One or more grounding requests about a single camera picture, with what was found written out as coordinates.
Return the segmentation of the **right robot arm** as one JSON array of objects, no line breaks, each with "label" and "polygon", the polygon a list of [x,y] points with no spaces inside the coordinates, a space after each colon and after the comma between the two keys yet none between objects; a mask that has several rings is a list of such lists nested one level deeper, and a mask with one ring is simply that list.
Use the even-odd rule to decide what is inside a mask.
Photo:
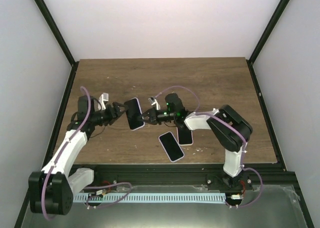
[{"label": "right robot arm", "polygon": [[150,125],[173,122],[177,137],[165,141],[165,146],[170,151],[175,145],[192,145],[193,131],[211,130],[225,149],[221,178],[223,186],[232,190],[240,184],[243,152],[253,133],[252,126],[242,116],[229,105],[206,112],[189,111],[176,93],[170,93],[165,97],[166,109],[159,109],[156,98],[151,97],[149,100],[153,107],[144,113],[139,112],[137,121]]}]

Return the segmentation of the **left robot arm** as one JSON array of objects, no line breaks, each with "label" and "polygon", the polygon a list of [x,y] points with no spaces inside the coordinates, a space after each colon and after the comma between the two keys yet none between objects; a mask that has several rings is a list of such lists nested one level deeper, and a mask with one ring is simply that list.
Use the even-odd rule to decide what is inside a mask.
[{"label": "left robot arm", "polygon": [[90,168],[79,168],[70,174],[71,168],[87,144],[97,126],[112,125],[127,110],[128,106],[118,102],[108,104],[107,93],[97,100],[100,109],[95,109],[96,98],[83,95],[78,98],[75,112],[67,126],[64,139],[51,160],[28,178],[30,210],[36,214],[66,215],[74,197],[86,186],[97,190],[102,177]]}]

